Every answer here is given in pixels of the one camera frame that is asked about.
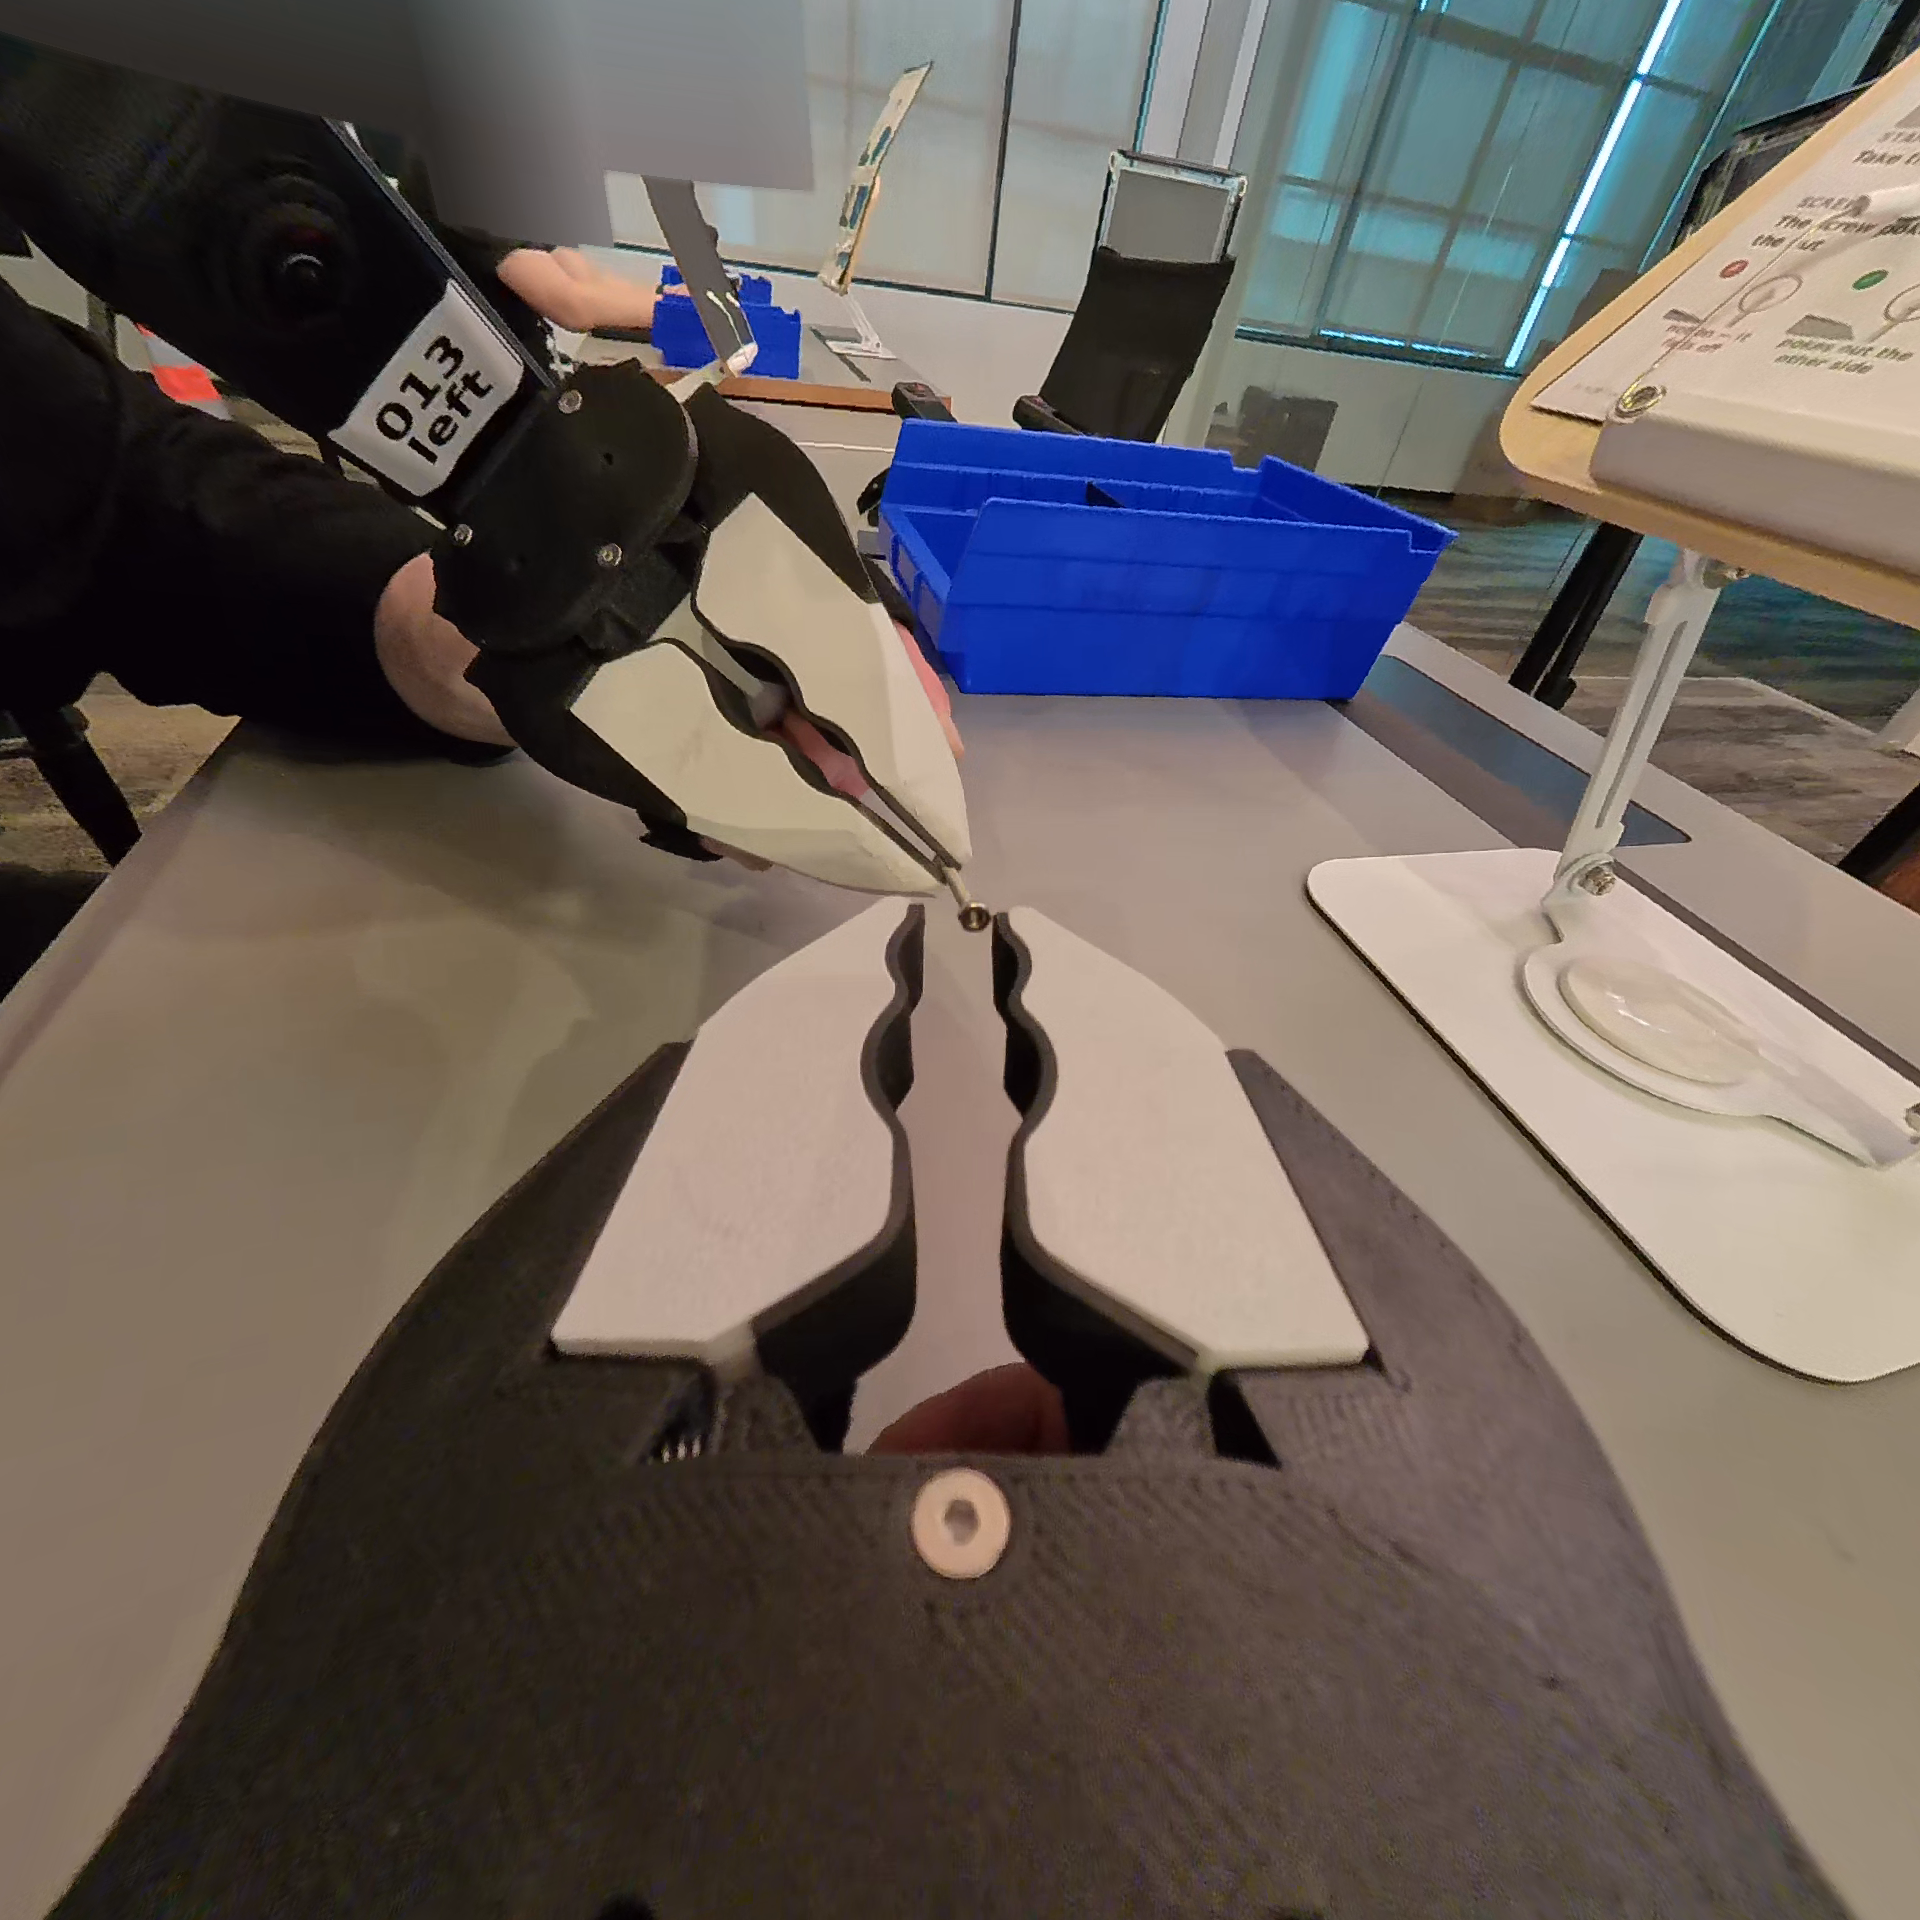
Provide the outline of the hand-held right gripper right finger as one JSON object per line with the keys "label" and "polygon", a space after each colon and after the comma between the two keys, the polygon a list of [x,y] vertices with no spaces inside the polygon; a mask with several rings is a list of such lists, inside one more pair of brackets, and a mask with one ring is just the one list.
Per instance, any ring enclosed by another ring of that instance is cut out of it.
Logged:
{"label": "hand-held right gripper right finger", "polygon": [[1368,1332],[1225,1042],[1020,903],[996,918],[1001,1322],[1043,1378],[1352,1367]]}

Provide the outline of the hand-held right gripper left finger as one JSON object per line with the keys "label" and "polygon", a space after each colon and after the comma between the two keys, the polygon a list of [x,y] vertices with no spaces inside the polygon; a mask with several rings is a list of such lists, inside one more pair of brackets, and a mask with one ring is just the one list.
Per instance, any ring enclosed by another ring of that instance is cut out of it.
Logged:
{"label": "hand-held right gripper left finger", "polygon": [[717,1381],[855,1381],[918,1304],[902,1104],[921,907],[878,901],[722,1003],[592,1244],[552,1342]]}

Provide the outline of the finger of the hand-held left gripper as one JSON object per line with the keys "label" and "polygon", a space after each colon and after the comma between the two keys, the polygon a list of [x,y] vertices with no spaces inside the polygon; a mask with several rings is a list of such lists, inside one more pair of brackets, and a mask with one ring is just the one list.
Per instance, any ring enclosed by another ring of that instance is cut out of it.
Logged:
{"label": "finger of the hand-held left gripper", "polygon": [[[737,662],[794,659],[802,636],[850,645],[893,631],[822,474],[780,427],[713,387],[686,393],[699,448],[688,514],[709,528],[693,611]],[[964,869],[971,828],[964,794]]]}
{"label": "finger of the hand-held left gripper", "polygon": [[[844,649],[802,636],[794,649],[727,674],[709,631],[668,631],[599,667],[575,722],[695,842],[860,893],[943,890],[932,857],[964,869],[964,781],[897,633]],[[855,756],[860,796],[778,735],[789,707]]]}

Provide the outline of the person's left forearm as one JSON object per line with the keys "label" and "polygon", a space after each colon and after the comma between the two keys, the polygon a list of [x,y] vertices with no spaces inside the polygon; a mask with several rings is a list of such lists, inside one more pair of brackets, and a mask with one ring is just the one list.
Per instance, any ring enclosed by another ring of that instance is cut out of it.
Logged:
{"label": "person's left forearm", "polygon": [[441,755],[375,655],[423,522],[118,364],[3,286],[3,707],[99,679],[372,755]]}

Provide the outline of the grey desk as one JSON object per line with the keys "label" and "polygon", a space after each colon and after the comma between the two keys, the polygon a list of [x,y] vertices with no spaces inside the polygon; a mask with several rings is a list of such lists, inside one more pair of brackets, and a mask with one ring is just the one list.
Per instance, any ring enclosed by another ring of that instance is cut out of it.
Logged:
{"label": "grey desk", "polygon": [[[1915,1373],[1721,1342],[1311,911],[1325,857],[1558,845],[1368,684],[961,697],[968,885],[1259,1052],[1547,1353],[1859,1915],[1915,1915]],[[156,1761],[311,1437],[450,1244],[860,901],[724,877],[526,759],[233,730],[3,1003],[3,1915]]]}

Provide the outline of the wooden edged table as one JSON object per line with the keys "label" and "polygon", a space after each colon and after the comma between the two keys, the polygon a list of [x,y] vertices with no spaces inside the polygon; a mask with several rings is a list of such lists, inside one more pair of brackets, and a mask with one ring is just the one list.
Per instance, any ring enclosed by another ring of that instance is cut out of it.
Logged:
{"label": "wooden edged table", "polygon": [[[659,350],[650,344],[604,340],[598,332],[552,329],[552,347],[560,364],[644,364],[659,384],[693,377],[693,371],[665,368]],[[799,443],[840,443],[857,450],[891,450],[902,413],[891,403],[897,383],[921,383],[906,363],[857,363],[836,356],[813,327],[802,327],[799,376],[727,376],[717,393],[737,409],[780,423]]]}

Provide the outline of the small blue plastic bin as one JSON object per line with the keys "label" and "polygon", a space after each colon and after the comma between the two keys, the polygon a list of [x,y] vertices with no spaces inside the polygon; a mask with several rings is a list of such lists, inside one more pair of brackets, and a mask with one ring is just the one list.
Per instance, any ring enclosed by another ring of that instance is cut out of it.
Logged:
{"label": "small blue plastic bin", "polygon": [[[752,376],[797,377],[799,376],[799,309],[773,299],[773,284],[764,273],[730,273],[730,294],[755,337]],[[688,294],[681,273],[663,265],[656,286],[656,309],[650,323],[650,347],[659,363],[674,371],[693,371],[717,358],[709,337],[709,305]]]}

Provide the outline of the large blue plastic bin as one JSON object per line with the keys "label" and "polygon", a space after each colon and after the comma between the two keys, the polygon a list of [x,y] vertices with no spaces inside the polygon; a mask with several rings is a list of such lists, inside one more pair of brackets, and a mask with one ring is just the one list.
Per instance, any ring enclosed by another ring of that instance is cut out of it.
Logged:
{"label": "large blue plastic bin", "polygon": [[1346,703],[1454,528],[1225,450],[912,419],[878,533],[971,695]]}

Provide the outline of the orange striped object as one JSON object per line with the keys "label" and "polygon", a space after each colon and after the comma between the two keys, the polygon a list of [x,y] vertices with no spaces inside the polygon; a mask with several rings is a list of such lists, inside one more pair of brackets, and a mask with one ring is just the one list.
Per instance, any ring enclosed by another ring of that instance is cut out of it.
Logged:
{"label": "orange striped object", "polygon": [[223,384],[185,351],[173,350],[167,340],[149,332],[146,327],[125,323],[131,332],[131,350],[138,351],[138,364],[149,371],[161,396],[199,409],[213,419],[228,419],[228,399]]}

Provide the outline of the black office chair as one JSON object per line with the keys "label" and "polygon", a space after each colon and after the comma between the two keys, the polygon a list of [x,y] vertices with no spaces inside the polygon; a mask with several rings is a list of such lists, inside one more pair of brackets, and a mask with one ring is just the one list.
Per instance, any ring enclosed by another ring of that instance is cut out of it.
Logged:
{"label": "black office chair", "polygon": [[1041,387],[1015,399],[1015,427],[1155,442],[1196,371],[1229,278],[1229,255],[1158,261],[1096,245]]}

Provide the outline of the display board on stand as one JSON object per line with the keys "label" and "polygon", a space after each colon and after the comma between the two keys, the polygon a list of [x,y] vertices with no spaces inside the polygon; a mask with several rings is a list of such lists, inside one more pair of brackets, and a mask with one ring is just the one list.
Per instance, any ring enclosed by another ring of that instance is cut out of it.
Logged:
{"label": "display board on stand", "polygon": [[871,317],[866,314],[860,299],[855,296],[855,265],[878,204],[878,184],[885,161],[897,141],[897,130],[915,107],[925,82],[930,79],[932,61],[918,61],[897,74],[891,83],[882,115],[875,116],[866,144],[853,161],[853,173],[844,178],[842,208],[836,219],[836,234],[825,261],[820,265],[820,286],[831,294],[842,309],[853,317],[853,329],[836,337],[822,332],[822,344],[855,363],[893,363],[897,356],[878,340]]}

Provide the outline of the white framed panel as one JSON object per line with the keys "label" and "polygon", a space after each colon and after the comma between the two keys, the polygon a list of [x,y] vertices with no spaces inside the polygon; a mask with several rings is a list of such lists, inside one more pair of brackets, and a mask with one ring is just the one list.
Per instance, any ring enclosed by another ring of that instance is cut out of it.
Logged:
{"label": "white framed panel", "polygon": [[1222,265],[1248,175],[1134,149],[1109,153],[1094,247],[1129,261]]}

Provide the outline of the black table leg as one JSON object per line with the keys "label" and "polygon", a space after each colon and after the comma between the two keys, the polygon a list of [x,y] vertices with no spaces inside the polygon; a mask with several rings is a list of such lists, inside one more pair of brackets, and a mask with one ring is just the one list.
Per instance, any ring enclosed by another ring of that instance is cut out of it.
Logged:
{"label": "black table leg", "polygon": [[1547,707],[1567,704],[1578,689],[1573,669],[1640,547],[1640,533],[1613,522],[1594,524],[1567,580],[1512,667],[1509,684]]}

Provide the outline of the wooden instruction board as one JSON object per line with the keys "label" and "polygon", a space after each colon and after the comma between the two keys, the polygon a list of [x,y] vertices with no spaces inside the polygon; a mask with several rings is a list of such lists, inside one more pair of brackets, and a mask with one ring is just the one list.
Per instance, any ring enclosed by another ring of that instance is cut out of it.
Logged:
{"label": "wooden instruction board", "polygon": [[1524,376],[1502,454],[1544,499],[1914,627],[1915,340],[1875,364],[1731,350],[1689,376],[1672,356],[1672,384],[1629,387],[1598,423],[1532,409],[1704,247],[1701,225]]}

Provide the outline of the printed instruction sheet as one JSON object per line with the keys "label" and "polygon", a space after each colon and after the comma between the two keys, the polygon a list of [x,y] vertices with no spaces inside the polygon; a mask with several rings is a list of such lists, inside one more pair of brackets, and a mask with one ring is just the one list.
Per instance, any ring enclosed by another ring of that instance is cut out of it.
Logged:
{"label": "printed instruction sheet", "polygon": [[1547,383],[1533,412],[1598,423],[1629,387],[1672,384],[1672,356],[1692,376],[1731,350],[1815,368],[1835,350],[1863,364],[1914,350],[1915,61],[1837,107],[1693,238],[1704,247]]}

